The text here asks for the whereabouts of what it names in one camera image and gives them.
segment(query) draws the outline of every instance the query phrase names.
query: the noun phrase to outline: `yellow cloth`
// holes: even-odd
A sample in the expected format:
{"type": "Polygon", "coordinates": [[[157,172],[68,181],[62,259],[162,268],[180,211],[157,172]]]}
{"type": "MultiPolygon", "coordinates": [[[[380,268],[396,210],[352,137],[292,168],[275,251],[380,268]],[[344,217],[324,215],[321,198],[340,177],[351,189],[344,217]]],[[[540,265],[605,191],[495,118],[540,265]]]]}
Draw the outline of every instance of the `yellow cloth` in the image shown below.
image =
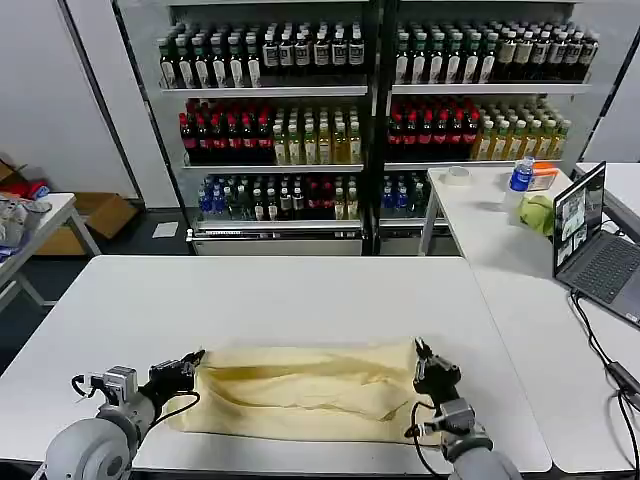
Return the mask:
{"type": "MultiPolygon", "coordinates": [[[[227,348],[196,370],[201,400],[172,417],[184,432],[300,441],[411,443],[404,432],[420,400],[413,342],[366,348],[227,348]]],[[[192,397],[177,397],[175,411],[192,397]]],[[[433,412],[418,409],[418,421],[433,412]]],[[[420,439],[435,445],[439,435],[420,439]]]]}

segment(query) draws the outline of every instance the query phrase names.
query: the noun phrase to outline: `water bottle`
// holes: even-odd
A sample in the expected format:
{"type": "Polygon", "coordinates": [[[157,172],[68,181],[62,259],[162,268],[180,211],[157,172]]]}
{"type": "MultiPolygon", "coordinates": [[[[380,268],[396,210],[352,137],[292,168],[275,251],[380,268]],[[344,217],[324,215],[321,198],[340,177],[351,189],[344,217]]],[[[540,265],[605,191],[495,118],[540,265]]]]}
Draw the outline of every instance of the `water bottle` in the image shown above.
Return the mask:
{"type": "Polygon", "coordinates": [[[524,194],[529,188],[529,184],[533,179],[533,157],[524,157],[518,160],[513,167],[513,173],[507,185],[507,191],[504,194],[502,203],[505,212],[513,213],[524,198],[524,194]]]}

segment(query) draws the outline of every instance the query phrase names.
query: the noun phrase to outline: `white desk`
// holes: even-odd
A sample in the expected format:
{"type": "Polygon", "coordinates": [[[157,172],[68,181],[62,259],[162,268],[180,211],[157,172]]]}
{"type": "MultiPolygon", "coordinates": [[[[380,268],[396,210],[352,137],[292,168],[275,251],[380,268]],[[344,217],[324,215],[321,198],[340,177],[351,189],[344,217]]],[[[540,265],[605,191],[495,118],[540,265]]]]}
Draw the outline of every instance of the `white desk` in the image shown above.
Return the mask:
{"type": "Polygon", "coordinates": [[[18,270],[29,258],[44,245],[47,239],[67,220],[85,251],[91,255],[100,255],[100,249],[87,230],[86,225],[74,207],[76,197],[73,193],[50,193],[42,198],[51,204],[51,210],[40,216],[36,227],[29,232],[29,241],[15,255],[0,263],[0,310],[2,310],[23,288],[24,291],[41,307],[52,306],[55,302],[47,302],[18,270]]]}
{"type": "MultiPolygon", "coordinates": [[[[41,461],[91,417],[69,380],[138,370],[200,346],[327,345],[422,335],[462,369],[459,391],[522,471],[551,460],[502,340],[462,258],[117,257],[93,259],[0,378],[0,459],[41,461]]],[[[448,465],[429,451],[436,469],[448,465]]],[[[159,425],[134,467],[297,474],[423,474],[413,446],[270,441],[159,425]]]]}
{"type": "MultiPolygon", "coordinates": [[[[584,173],[597,163],[577,163],[576,169],[584,173]]],[[[640,164],[607,163],[604,203],[625,232],[640,241],[640,164]]]]}
{"type": "MultiPolygon", "coordinates": [[[[432,199],[474,271],[554,463],[568,473],[630,470],[628,432],[616,401],[608,401],[613,389],[567,289],[552,279],[551,243],[509,225],[500,211],[511,168],[471,168],[470,187],[444,185],[446,170],[431,169],[432,199]]],[[[549,196],[569,184],[559,176],[549,196]]],[[[605,350],[639,375],[640,332],[595,305],[584,307],[605,350]]]]}

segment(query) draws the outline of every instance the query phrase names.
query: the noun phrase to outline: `red bottle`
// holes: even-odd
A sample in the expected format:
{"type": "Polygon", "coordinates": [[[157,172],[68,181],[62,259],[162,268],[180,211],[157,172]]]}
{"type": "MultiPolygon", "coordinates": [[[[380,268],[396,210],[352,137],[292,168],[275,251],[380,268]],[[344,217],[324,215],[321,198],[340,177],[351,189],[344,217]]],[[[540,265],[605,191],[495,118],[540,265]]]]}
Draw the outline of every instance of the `red bottle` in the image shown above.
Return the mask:
{"type": "Polygon", "coordinates": [[[187,151],[189,160],[197,162],[199,160],[198,140],[196,139],[195,132],[189,126],[185,113],[180,114],[180,137],[182,137],[182,143],[184,144],[184,149],[187,151]]]}

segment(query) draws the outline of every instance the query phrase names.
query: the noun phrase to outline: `white wall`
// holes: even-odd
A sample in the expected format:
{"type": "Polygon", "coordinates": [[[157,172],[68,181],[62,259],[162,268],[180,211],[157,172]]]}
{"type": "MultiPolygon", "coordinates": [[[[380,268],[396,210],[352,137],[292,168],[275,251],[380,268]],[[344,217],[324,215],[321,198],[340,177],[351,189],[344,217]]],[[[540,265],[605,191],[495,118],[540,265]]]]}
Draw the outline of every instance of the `white wall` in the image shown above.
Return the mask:
{"type": "Polygon", "coordinates": [[[4,0],[0,157],[59,190],[135,190],[53,0],[4,0]]]}

